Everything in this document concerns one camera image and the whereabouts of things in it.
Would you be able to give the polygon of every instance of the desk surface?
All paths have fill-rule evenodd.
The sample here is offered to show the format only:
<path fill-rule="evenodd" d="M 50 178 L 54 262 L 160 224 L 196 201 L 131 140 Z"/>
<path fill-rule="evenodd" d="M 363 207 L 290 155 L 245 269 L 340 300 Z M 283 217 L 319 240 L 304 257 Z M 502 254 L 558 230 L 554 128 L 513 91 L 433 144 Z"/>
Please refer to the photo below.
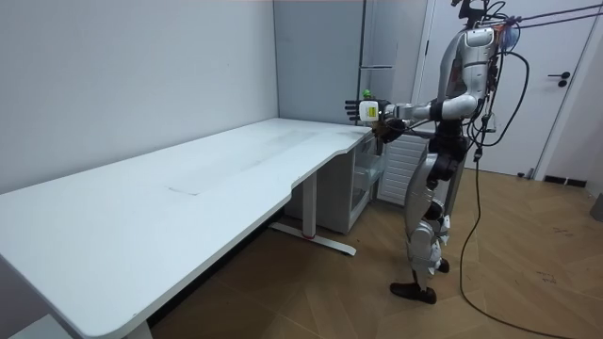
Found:
<path fill-rule="evenodd" d="M 0 255 L 77 331 L 121 338 L 366 127 L 272 119 L 0 196 Z"/>

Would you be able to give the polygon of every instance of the black cable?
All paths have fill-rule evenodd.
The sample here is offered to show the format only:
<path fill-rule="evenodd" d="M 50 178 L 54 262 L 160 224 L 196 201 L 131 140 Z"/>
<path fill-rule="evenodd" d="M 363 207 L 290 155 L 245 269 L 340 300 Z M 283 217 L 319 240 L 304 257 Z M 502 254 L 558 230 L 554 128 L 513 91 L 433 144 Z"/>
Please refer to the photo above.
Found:
<path fill-rule="evenodd" d="M 492 13 L 492 14 L 488 14 L 488 12 L 489 12 L 490 10 L 492 10 L 492 8 L 493 8 L 494 6 L 496 6 L 496 5 L 500 5 L 500 7 L 499 7 L 499 8 L 498 8 L 498 9 L 497 9 L 497 10 L 496 10 L 494 13 Z M 495 15 L 497 15 L 497 14 L 500 12 L 500 10 L 501 10 L 502 8 L 504 8 L 505 6 L 507 6 L 507 2 L 506 2 L 506 1 L 496 1 L 494 4 L 490 5 L 490 7 L 489 7 L 489 8 L 486 10 L 486 16 L 492 16 L 492 17 L 495 17 Z"/>
<path fill-rule="evenodd" d="M 487 314 L 481 308 L 479 308 L 478 306 L 476 306 L 473 302 L 471 302 L 471 300 L 469 300 L 469 298 L 467 297 L 467 295 L 464 293 L 464 289 L 463 289 L 463 261 L 464 261 L 464 251 L 465 251 L 465 249 L 467 247 L 467 243 L 469 242 L 469 239 L 471 238 L 471 235 L 473 235 L 473 233 L 475 233 L 475 230 L 478 228 L 478 225 L 480 224 L 480 220 L 481 220 L 480 160 L 479 159 L 477 159 L 476 164 L 475 164 L 475 192 L 476 192 L 477 201 L 478 201 L 478 218 L 475 220 L 475 225 L 473 225 L 473 228 L 471 229 L 471 232 L 469 232 L 469 235 L 467 236 L 467 239 L 464 241 L 463 249 L 461 250 L 461 262 L 459 264 L 459 274 L 461 276 L 459 284 L 461 286 L 461 296 L 463 296 L 464 301 L 466 301 L 469 304 L 469 306 L 471 306 L 473 309 L 475 309 L 479 313 L 481 313 L 481 314 L 489 317 L 490 319 L 495 320 L 495 321 L 497 321 L 497 322 L 499 322 L 501 324 L 504 324 L 504 325 L 507 325 L 507 326 L 511 326 L 512 328 L 515 328 L 515 329 L 518 329 L 518 330 L 521 330 L 521 331 L 527 331 L 527 332 L 538 334 L 538 335 L 543 335 L 543 336 L 550 337 L 550 338 L 573 339 L 573 338 L 565 337 L 565 336 L 562 336 L 562 335 L 550 334 L 550 333 L 544 333 L 544 332 L 540 332 L 540 331 L 526 329 L 526 328 L 523 328 L 521 326 L 512 324 L 510 322 L 498 319 L 497 317 L 495 317 L 493 315 Z"/>
<path fill-rule="evenodd" d="M 526 64 L 526 82 L 524 84 L 524 89 L 522 91 L 522 95 L 521 98 L 519 100 L 519 103 L 517 104 L 517 107 L 515 108 L 515 112 L 512 114 L 511 118 L 509 119 L 509 122 L 507 122 L 507 125 L 505 126 L 505 129 L 503 130 L 500 138 L 493 144 L 485 144 L 485 136 L 486 136 L 486 130 L 487 130 L 487 122 L 489 120 L 489 116 L 492 115 L 492 107 L 494 105 L 495 99 L 497 97 L 497 88 L 498 85 L 500 84 L 500 76 L 502 74 L 502 69 L 503 69 L 503 65 L 504 65 L 504 56 L 506 54 L 511 54 L 513 56 L 519 57 L 520 59 L 522 59 L 524 61 L 524 63 Z M 473 225 L 473 228 L 471 229 L 471 232 L 469 232 L 469 235 L 467 236 L 466 240 L 463 243 L 463 249 L 461 250 L 461 261 L 459 264 L 459 274 L 460 274 L 460 278 L 459 278 L 459 286 L 461 289 L 461 295 L 463 296 L 463 299 L 469 304 L 469 306 L 471 306 L 473 309 L 475 309 L 476 311 L 478 311 L 479 313 L 481 313 L 482 315 L 485 315 L 487 317 L 489 317 L 492 320 L 495 320 L 501 324 L 513 327 L 515 329 L 521 330 L 521 331 L 527 331 L 530 333 L 534 333 L 534 334 L 538 334 L 538 335 L 543 335 L 543 336 L 547 336 L 547 337 L 551 337 L 551 338 L 560 338 L 560 339 L 572 339 L 569 337 L 564 337 L 561 335 L 556 335 L 556 334 L 550 334 L 550 333 L 545 333 L 545 332 L 540 332 L 540 331 L 535 331 L 535 330 L 531 330 L 531 329 L 527 329 L 515 324 L 512 324 L 510 322 L 504 321 L 502 319 L 499 319 L 493 315 L 489 315 L 488 313 L 486 313 L 485 311 L 483 311 L 482 309 L 480 309 L 478 306 L 476 306 L 473 302 L 471 302 L 471 300 L 469 300 L 469 298 L 466 296 L 466 294 L 464 293 L 464 289 L 463 289 L 463 262 L 464 262 L 464 252 L 466 250 L 467 244 L 469 242 L 469 239 L 471 239 L 471 236 L 473 235 L 473 233 L 475 233 L 475 230 L 478 228 L 478 225 L 480 224 L 480 220 L 481 220 L 481 196 L 480 196 L 480 159 L 482 156 L 482 149 L 483 147 L 491 147 L 491 146 L 495 146 L 496 144 L 498 144 L 502 138 L 505 136 L 509 126 L 511 125 L 511 123 L 513 122 L 513 119 L 515 117 L 515 115 L 517 114 L 517 112 L 519 111 L 519 108 L 521 106 L 521 104 L 523 103 L 523 99 L 524 96 L 526 94 L 526 90 L 528 88 L 528 82 L 530 80 L 530 64 L 528 63 L 527 60 L 525 60 L 522 56 L 520 56 L 517 53 L 499 53 L 500 55 L 500 67 L 498 69 L 498 75 L 497 75 L 497 83 L 496 83 L 496 89 L 494 91 L 493 94 L 493 98 L 492 98 L 492 103 L 489 107 L 488 110 L 488 116 L 486 116 L 487 118 L 482 119 L 482 125 L 481 127 L 478 129 L 475 125 L 475 121 L 477 120 L 477 117 L 480 115 L 481 111 L 483 110 L 483 107 L 481 107 L 478 110 L 478 113 L 476 115 L 474 115 L 473 118 L 471 118 L 470 123 L 466 126 L 466 134 L 467 137 L 469 137 L 469 139 L 471 140 L 471 144 L 469 144 L 469 146 L 466 148 L 465 150 L 465 155 L 469 152 L 469 150 L 471 149 L 471 147 L 473 145 L 477 145 L 477 150 L 475 152 L 475 156 L 474 156 L 474 161 L 476 163 L 476 168 L 475 168 L 475 187 L 476 187 L 476 196 L 477 196 L 477 202 L 478 202 L 478 217 L 476 218 L 475 224 Z"/>
<path fill-rule="evenodd" d="M 524 62 L 524 64 L 526 65 L 526 81 L 524 83 L 524 88 L 523 88 L 523 90 L 521 92 L 521 97 L 519 98 L 519 102 L 517 103 L 517 106 L 515 107 L 515 111 L 511 115 L 511 118 L 507 122 L 507 125 L 505 126 L 505 128 L 502 130 L 502 133 L 500 134 L 500 137 L 498 138 L 497 141 L 495 141 L 495 142 L 493 142 L 491 144 L 481 144 L 480 146 L 482 146 L 482 147 L 496 146 L 505 137 L 505 135 L 507 134 L 507 131 L 509 130 L 509 126 L 511 126 L 511 123 L 515 119 L 515 116 L 517 115 L 517 112 L 519 112 L 519 108 L 521 107 L 521 105 L 524 102 L 524 98 L 526 97 L 526 91 L 528 90 L 528 83 L 530 82 L 530 63 L 524 57 L 522 57 L 521 55 L 519 55 L 516 52 L 498 52 L 497 53 L 497 55 L 502 55 L 502 54 L 504 54 L 504 55 L 511 55 L 511 56 L 514 56 L 514 57 L 518 57 L 520 60 L 522 60 Z M 498 70 L 498 76 L 500 76 L 501 73 L 502 73 L 502 68 Z"/>
<path fill-rule="evenodd" d="M 552 15 L 559 15 L 559 14 L 565 14 L 565 13 L 573 13 L 573 12 L 577 12 L 577 11 L 581 11 L 581 10 L 593 9 L 593 8 L 601 8 L 601 7 L 603 7 L 603 4 L 591 5 L 591 6 L 586 6 L 586 7 L 583 7 L 583 8 L 572 8 L 572 9 L 566 9 L 566 10 L 559 10 L 559 11 L 554 11 L 554 12 L 549 12 L 549 13 L 544 13 L 544 14 L 532 15 L 532 16 L 527 17 L 527 18 L 522 18 L 521 20 L 522 21 L 533 20 L 533 19 L 544 18 L 544 17 L 552 16 Z"/>
<path fill-rule="evenodd" d="M 555 20 L 555 21 L 552 21 L 552 22 L 541 23 L 541 24 L 527 24 L 527 25 L 522 26 L 522 28 L 534 28 L 534 27 L 542 27 L 542 26 L 550 25 L 550 24 L 567 23 L 567 22 L 571 22 L 571 21 L 575 21 L 575 20 L 592 18 L 592 17 L 596 17 L 596 16 L 599 16 L 599 15 L 603 15 L 603 12 L 598 12 L 598 13 L 588 14 L 588 15 L 580 15 L 580 16 L 574 17 L 574 18 Z"/>

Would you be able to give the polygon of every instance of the gray panel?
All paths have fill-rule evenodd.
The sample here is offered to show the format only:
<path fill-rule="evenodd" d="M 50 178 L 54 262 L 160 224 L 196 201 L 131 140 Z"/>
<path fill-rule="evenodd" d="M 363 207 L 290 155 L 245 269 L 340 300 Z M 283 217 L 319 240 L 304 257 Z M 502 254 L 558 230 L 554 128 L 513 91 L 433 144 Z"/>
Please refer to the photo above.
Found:
<path fill-rule="evenodd" d="M 350 123 L 343 106 L 356 97 L 362 6 L 274 2 L 281 118 Z"/>

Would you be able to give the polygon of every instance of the desk leg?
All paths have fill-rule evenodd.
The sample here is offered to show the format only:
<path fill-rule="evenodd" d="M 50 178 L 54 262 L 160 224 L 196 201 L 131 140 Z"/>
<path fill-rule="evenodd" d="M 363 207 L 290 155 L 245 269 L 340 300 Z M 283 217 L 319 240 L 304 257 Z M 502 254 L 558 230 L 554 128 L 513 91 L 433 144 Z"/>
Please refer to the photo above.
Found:
<path fill-rule="evenodd" d="M 317 235 L 317 174 L 313 173 L 302 183 L 303 187 L 303 226 L 302 230 L 295 229 L 284 224 L 274 222 L 270 225 L 271 229 L 295 235 L 297 237 L 312 241 L 313 243 L 326 246 L 328 248 L 339 250 L 340 252 L 353 256 L 356 249 L 336 241 Z"/>
<path fill-rule="evenodd" d="M 124 339 L 153 339 L 153 336 L 151 335 L 149 324 L 145 321 L 131 331 L 130 334 L 126 335 Z"/>

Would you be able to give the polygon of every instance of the robot leg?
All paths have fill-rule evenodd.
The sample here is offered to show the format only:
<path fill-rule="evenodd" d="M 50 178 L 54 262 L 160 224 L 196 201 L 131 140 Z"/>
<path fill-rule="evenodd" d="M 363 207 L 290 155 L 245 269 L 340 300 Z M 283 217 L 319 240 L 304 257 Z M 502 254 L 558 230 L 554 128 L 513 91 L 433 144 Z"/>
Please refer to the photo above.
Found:
<path fill-rule="evenodd" d="M 433 230 L 433 226 L 437 226 L 438 232 L 441 229 L 438 219 L 443 211 L 443 208 L 438 208 L 441 204 L 433 202 L 437 178 L 432 175 L 432 169 L 437 157 L 436 153 L 428 153 L 421 159 L 406 193 L 407 251 L 415 282 L 390 285 L 390 291 L 397 296 L 430 304 L 436 302 L 436 295 L 427 287 L 428 276 L 436 269 L 449 270 L 448 262 L 441 258 L 440 245 Z"/>

